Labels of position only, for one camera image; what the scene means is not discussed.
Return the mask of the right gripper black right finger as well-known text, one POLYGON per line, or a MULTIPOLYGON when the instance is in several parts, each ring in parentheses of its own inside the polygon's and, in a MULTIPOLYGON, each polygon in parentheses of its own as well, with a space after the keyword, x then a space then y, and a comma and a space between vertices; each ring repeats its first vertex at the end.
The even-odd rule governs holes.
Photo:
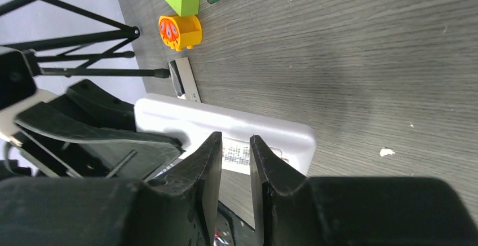
POLYGON ((305 245, 300 206, 305 176, 278 157, 259 135, 250 138, 250 175, 255 233, 260 245, 305 245))

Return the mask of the yellow orange toy block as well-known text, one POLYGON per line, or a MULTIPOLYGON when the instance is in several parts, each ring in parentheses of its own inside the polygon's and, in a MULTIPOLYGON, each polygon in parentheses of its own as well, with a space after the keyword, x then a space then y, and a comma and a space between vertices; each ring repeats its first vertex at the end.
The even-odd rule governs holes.
POLYGON ((158 28, 162 42, 172 50, 192 49, 202 42, 202 26, 196 15, 160 16, 158 28))

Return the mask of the black music stand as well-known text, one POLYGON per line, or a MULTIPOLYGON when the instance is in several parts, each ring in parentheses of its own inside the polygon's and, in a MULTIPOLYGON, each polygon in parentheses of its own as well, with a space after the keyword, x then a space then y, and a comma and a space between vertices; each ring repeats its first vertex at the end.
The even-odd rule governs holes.
POLYGON ((112 26, 106 32, 80 34, 36 41, 10 43, 1 46, 1 73, 12 78, 35 76, 113 76, 169 78, 168 69, 94 69, 96 62, 114 58, 133 58, 133 51, 120 49, 140 37, 138 27, 109 19, 61 0, 11 0, 1 5, 4 16, 36 1, 112 26), (96 54, 74 52, 96 43, 118 41, 115 46, 96 54))

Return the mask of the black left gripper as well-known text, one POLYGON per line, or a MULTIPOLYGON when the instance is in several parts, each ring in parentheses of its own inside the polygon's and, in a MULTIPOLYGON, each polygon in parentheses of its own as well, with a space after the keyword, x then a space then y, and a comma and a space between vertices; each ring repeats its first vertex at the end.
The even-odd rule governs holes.
POLYGON ((41 99, 29 53, 1 47, 1 111, 12 112, 7 138, 53 177, 149 179, 183 152, 181 142, 144 133, 134 107, 82 80, 41 99))

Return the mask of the white remote control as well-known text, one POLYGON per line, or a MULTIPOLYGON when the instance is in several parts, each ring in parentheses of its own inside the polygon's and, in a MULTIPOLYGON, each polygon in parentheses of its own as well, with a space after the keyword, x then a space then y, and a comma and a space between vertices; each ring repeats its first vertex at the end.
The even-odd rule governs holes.
POLYGON ((201 103, 189 58, 183 57, 169 61, 168 66, 177 98, 201 103))
POLYGON ((305 124, 255 115, 204 103, 148 94, 134 105, 136 128, 164 134, 182 143, 181 160, 191 155, 213 132, 222 133, 222 167, 248 175, 249 140, 262 140, 279 158, 306 175, 316 149, 314 130, 305 124))

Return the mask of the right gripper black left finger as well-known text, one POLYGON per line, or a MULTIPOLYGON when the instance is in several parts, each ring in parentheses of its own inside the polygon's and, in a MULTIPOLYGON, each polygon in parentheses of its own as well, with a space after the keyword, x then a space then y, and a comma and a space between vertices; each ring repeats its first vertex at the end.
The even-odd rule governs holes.
POLYGON ((186 159, 147 182, 142 245, 213 244, 222 151, 222 134, 213 132, 186 159))

